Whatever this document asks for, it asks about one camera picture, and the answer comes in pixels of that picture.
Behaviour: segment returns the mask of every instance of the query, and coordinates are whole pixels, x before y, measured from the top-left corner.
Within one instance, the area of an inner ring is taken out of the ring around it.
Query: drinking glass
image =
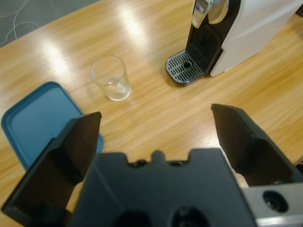
[[[94,60],[90,67],[90,76],[113,101],[122,101],[131,93],[125,65],[116,56],[107,55]]]

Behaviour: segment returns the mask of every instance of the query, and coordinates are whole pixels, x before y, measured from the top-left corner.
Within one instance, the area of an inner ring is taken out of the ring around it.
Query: coffee machine
[[[196,0],[185,50],[166,61],[179,84],[216,76],[257,54],[303,0]]]

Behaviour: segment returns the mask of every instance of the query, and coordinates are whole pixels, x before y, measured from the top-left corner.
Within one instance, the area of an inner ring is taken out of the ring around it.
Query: blue tray
[[[1,125],[21,164],[28,170],[49,140],[71,118],[82,114],[60,84],[47,82],[7,110]],[[99,135],[96,153],[102,147]]]

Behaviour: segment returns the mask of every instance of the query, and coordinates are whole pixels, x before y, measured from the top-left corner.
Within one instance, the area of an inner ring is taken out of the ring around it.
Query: clear glass
[[[122,101],[131,93],[125,65],[116,56],[107,55],[94,60],[90,67],[90,76],[113,101]]]

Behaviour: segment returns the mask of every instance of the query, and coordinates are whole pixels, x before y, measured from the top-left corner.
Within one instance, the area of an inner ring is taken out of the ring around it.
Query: black plastic mount
[[[212,111],[220,145],[249,186],[303,182],[301,173],[242,109],[213,104]]]
[[[24,226],[66,226],[71,214],[65,207],[95,155],[100,120],[100,112],[71,119],[24,175],[2,212]]]
[[[248,185],[303,182],[303,176],[241,109],[212,105],[219,142]],[[219,149],[188,160],[128,163],[123,153],[95,156],[101,114],[72,119],[34,162],[2,211],[29,227],[256,226]],[[87,180],[73,215],[74,186]]]
[[[71,227],[257,226],[220,149],[194,149],[187,161],[127,162],[96,155]]]

